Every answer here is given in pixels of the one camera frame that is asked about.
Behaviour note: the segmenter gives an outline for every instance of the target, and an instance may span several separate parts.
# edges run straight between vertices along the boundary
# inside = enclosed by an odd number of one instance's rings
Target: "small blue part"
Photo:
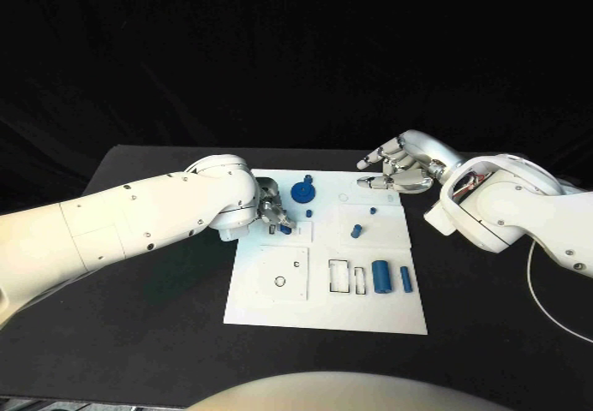
[[[389,266],[386,261],[381,259],[373,261],[373,292],[376,294],[386,294],[392,291],[391,278],[389,278]]]
[[[304,176],[303,182],[298,182],[290,189],[290,197],[300,204],[314,198],[313,178],[309,175]]]
[[[352,238],[358,238],[361,236],[361,232],[362,232],[362,225],[356,224],[355,228],[352,229]]]
[[[285,225],[280,225],[280,231],[284,234],[290,234],[293,232],[293,229],[290,227],[287,227]]]
[[[401,272],[401,282],[404,282],[404,292],[411,293],[411,281],[410,281],[410,273],[408,268],[399,267]]]

